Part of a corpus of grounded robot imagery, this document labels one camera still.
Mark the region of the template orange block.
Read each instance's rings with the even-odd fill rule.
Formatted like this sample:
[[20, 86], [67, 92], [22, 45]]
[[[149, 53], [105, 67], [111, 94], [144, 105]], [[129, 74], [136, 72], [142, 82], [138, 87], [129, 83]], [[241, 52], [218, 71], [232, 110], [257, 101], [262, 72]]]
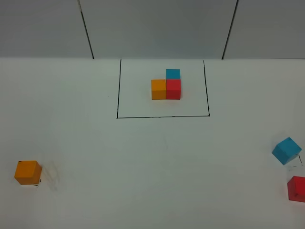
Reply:
[[151, 96], [153, 100], [166, 99], [166, 80], [154, 79], [151, 80]]

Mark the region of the template blue block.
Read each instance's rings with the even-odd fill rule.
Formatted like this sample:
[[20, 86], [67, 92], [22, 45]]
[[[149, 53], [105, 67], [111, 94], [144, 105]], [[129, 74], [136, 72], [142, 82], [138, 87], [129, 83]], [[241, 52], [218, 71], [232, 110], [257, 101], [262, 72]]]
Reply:
[[180, 80], [180, 69], [166, 69], [166, 80]]

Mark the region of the template red block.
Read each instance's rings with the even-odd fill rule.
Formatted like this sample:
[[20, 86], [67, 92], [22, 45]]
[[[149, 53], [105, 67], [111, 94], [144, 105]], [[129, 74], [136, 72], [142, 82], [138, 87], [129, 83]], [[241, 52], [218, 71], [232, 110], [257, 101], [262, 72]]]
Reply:
[[180, 100], [181, 99], [181, 80], [169, 79], [166, 80], [166, 99]]

